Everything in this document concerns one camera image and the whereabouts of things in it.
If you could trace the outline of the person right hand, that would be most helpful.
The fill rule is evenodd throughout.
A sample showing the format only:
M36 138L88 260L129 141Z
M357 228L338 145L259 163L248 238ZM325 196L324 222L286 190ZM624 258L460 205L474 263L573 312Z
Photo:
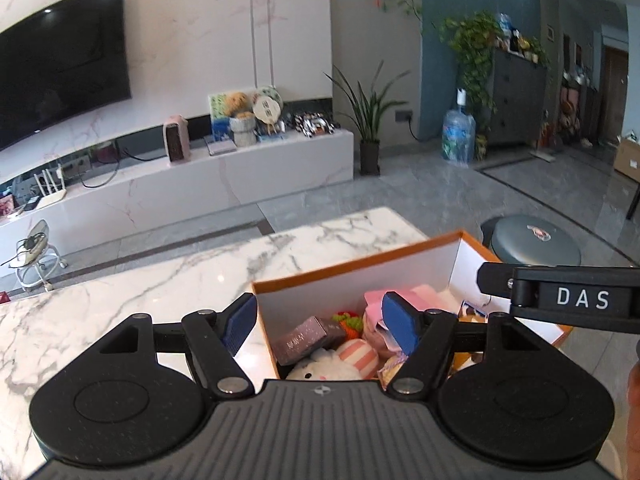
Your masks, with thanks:
M629 406L627 424L627 460L631 463L633 458L639 458L639 408L640 408L640 378L639 364L636 364L629 374L627 387L627 401Z

